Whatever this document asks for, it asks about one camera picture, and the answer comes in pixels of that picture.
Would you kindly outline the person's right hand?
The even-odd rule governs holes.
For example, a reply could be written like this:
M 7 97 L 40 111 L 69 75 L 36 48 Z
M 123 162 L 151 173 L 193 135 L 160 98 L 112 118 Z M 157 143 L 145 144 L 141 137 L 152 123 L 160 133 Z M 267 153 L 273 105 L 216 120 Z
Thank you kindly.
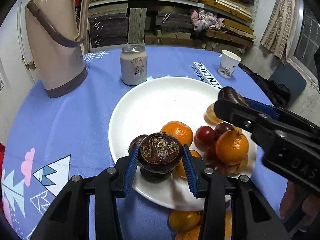
M 281 219 L 286 218 L 299 204 L 302 205 L 303 212 L 311 217 L 319 213 L 319 197 L 313 194 L 306 196 L 306 191 L 302 187 L 288 180 L 286 191 L 280 202 Z

